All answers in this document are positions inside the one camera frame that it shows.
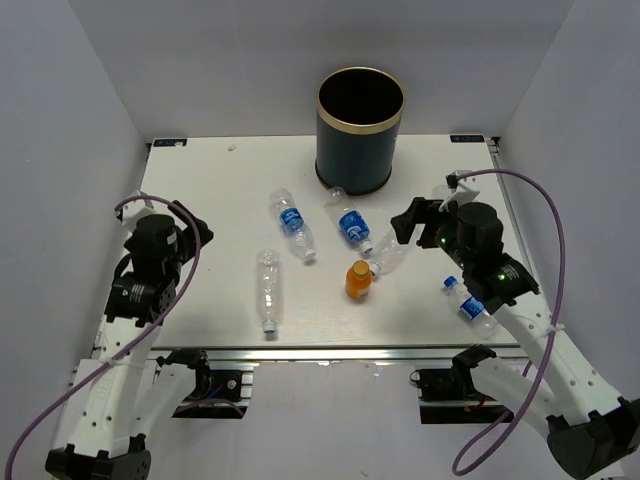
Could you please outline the clear bottle blue label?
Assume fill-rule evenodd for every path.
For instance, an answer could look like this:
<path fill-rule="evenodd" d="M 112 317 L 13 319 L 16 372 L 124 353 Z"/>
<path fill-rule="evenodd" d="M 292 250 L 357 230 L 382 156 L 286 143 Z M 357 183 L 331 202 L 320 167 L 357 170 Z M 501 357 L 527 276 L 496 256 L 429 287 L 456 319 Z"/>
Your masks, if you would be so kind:
<path fill-rule="evenodd" d="M 329 201 L 325 207 L 332 223 L 351 248 L 370 255 L 374 249 L 370 228 L 349 195 L 341 187 L 331 188 L 328 194 Z"/>
<path fill-rule="evenodd" d="M 292 194 L 284 188 L 272 191 L 269 204 L 291 253 L 304 264 L 314 262 L 317 256 L 315 240 Z"/>

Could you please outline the clear crushed bottle white cap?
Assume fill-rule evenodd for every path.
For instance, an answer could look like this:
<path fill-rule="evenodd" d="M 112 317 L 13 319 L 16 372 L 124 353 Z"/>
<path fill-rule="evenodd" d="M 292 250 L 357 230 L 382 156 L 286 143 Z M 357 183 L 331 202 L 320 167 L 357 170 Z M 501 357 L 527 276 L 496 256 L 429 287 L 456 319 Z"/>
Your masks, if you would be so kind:
<path fill-rule="evenodd" d="M 403 261 L 407 245 L 400 244 L 396 233 L 390 229 L 375 246 L 369 258 L 374 277 L 384 276 L 395 270 Z"/>

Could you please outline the small orange juice bottle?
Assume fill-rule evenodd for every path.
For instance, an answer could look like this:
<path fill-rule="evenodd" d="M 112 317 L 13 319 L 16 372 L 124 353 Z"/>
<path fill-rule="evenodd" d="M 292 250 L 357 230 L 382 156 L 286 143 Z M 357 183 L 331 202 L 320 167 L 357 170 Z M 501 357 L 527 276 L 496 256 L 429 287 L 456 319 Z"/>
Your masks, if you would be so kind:
<path fill-rule="evenodd" d="M 372 272 L 369 264 L 364 260 L 357 260 L 347 271 L 345 278 L 345 292 L 354 300 L 364 298 L 372 284 Z"/>

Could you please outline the small bottle blue cap label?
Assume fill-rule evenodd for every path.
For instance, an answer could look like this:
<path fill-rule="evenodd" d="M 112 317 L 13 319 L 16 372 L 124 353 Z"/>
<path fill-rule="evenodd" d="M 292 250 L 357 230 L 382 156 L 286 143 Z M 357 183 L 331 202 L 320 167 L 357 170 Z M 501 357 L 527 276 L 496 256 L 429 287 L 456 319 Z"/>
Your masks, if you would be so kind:
<path fill-rule="evenodd" d="M 498 322 L 481 301 L 474 297 L 454 276 L 443 282 L 450 309 L 481 339 L 489 339 L 496 332 Z"/>

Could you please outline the clear unlabelled bottle blue cap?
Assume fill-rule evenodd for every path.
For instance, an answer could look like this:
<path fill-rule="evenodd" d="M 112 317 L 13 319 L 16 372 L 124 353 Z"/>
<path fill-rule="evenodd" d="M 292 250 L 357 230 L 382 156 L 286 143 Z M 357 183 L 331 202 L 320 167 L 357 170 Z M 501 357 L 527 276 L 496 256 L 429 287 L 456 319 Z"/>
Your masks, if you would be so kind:
<path fill-rule="evenodd" d="M 275 336 L 282 313 L 282 271 L 279 254 L 263 250 L 256 263 L 256 308 L 267 336 Z"/>

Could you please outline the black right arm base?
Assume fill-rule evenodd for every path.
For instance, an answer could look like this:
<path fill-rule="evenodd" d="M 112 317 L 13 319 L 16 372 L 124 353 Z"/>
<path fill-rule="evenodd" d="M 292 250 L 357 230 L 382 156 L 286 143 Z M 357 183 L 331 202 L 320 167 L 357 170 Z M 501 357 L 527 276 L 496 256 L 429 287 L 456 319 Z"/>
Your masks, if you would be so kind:
<path fill-rule="evenodd" d="M 513 414 L 491 397 L 464 393 L 448 369 L 420 369 L 409 375 L 417 388 L 420 421 L 423 425 L 508 423 Z"/>

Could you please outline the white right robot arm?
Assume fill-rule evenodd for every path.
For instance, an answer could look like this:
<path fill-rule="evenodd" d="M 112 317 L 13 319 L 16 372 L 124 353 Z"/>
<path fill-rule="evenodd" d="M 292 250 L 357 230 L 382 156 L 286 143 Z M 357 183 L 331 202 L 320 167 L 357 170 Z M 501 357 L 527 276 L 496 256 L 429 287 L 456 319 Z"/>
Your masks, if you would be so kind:
<path fill-rule="evenodd" d="M 503 224 L 484 203 L 458 205 L 416 197 L 390 221 L 401 244 L 416 226 L 417 245 L 441 249 L 461 269 L 463 283 L 506 329 L 537 369 L 530 380 L 489 347 L 476 345 L 452 360 L 451 384 L 461 397 L 491 397 L 545 440 L 562 468 L 586 479 L 639 448 L 639 403 L 604 380 L 561 326 L 542 312 L 529 271 L 505 253 Z"/>

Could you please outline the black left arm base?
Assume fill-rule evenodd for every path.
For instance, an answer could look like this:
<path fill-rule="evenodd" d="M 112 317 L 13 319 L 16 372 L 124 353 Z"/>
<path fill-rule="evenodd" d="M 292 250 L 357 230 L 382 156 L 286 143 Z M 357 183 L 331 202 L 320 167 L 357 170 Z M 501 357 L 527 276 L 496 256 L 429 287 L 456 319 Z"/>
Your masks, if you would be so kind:
<path fill-rule="evenodd" d="M 251 370 L 211 370 L 205 390 L 195 390 L 175 410 L 174 418 L 241 419 L 248 408 Z"/>

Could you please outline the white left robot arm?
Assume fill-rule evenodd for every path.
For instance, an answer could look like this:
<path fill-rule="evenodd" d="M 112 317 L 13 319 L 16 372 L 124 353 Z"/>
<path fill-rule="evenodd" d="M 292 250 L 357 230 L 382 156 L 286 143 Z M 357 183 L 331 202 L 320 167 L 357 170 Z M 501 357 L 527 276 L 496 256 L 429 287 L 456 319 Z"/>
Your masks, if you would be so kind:
<path fill-rule="evenodd" d="M 80 387 L 88 399 L 65 446 L 49 451 L 45 470 L 55 479 L 145 479 L 151 469 L 150 436 L 183 398 L 199 399 L 211 387 L 205 354 L 172 353 L 160 384 L 137 396 L 147 357 L 160 327 L 189 286 L 186 263 L 196 265 L 213 232 L 177 200 L 167 213 L 139 194 L 140 210 L 125 200 L 116 209 L 130 231 L 117 264 L 100 342 L 99 367 Z"/>

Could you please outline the dark blue gold-rimmed bin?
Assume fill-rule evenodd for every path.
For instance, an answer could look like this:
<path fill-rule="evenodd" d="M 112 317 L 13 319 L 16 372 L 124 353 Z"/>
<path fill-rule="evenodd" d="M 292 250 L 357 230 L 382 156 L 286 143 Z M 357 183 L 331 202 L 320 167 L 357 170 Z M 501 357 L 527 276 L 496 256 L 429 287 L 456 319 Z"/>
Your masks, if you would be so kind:
<path fill-rule="evenodd" d="M 317 93 L 315 171 L 351 196 L 381 189 L 392 174 L 405 94 L 390 74 L 365 66 L 337 70 Z"/>

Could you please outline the right blue corner sticker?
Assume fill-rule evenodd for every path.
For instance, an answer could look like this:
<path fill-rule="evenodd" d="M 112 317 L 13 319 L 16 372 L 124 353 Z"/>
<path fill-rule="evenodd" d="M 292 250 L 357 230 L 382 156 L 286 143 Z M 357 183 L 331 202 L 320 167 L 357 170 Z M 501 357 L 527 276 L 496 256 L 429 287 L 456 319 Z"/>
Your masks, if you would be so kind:
<path fill-rule="evenodd" d="M 485 138 L 479 134 L 451 134 L 449 139 L 452 143 L 484 143 Z"/>

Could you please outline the blue corner sticker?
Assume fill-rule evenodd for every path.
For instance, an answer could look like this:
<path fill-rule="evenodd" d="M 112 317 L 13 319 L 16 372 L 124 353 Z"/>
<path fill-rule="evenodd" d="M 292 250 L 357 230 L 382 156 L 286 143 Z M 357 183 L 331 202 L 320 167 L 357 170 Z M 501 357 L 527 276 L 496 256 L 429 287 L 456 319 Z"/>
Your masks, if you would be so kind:
<path fill-rule="evenodd" d="M 485 138 L 479 134 L 451 134 L 449 139 L 452 143 L 484 143 Z"/>
<path fill-rule="evenodd" d="M 184 147 L 187 145 L 186 138 L 161 138 L 155 139 L 153 141 L 152 146 L 154 148 L 174 148 L 174 147 Z"/>

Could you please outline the left blue corner sticker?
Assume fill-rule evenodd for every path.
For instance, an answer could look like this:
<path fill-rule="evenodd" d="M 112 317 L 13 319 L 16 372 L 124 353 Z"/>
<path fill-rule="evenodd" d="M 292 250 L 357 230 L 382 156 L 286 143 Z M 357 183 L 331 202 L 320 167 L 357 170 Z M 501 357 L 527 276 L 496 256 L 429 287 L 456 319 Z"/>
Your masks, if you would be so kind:
<path fill-rule="evenodd" d="M 184 147 L 187 145 L 186 138 L 161 138 L 155 139 L 153 141 L 152 146 L 154 148 L 174 148 L 174 147 Z"/>

